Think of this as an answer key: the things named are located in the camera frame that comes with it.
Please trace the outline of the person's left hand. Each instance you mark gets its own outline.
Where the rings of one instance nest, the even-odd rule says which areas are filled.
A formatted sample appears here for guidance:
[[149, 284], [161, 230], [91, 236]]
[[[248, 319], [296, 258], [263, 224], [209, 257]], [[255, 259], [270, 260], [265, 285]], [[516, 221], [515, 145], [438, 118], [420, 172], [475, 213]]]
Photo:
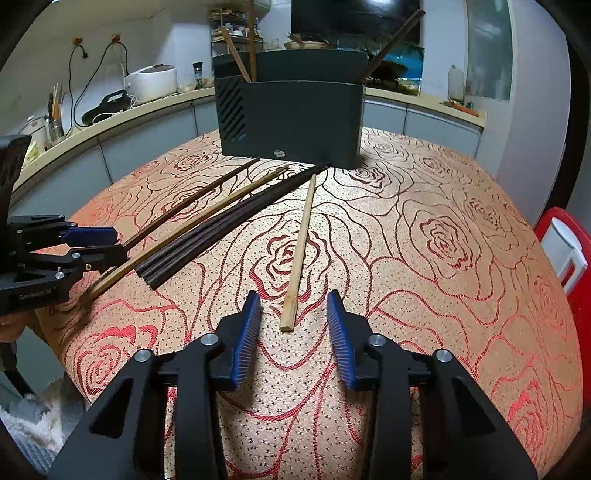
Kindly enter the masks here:
[[29, 324], [37, 321], [34, 310], [2, 315], [0, 317], [0, 341], [2, 343], [15, 342]]

